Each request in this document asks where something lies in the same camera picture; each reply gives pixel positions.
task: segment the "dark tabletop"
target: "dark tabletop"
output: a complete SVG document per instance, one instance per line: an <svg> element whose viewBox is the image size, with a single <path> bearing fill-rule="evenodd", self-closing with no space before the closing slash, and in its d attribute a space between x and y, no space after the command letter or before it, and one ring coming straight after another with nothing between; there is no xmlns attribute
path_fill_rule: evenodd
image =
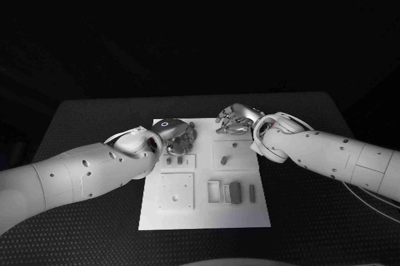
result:
<svg viewBox="0 0 400 266"><path fill-rule="evenodd" d="M217 117L235 102L267 114L293 114L316 130L353 138L327 93L74 100L60 106L34 162L140 125L150 128L153 119ZM400 224L337 180L293 161L278 164L260 156L260 166L273 228L139 231L145 179L133 180L15 226L0 237L0 265L181 265L224 257L400 265Z"/></svg>

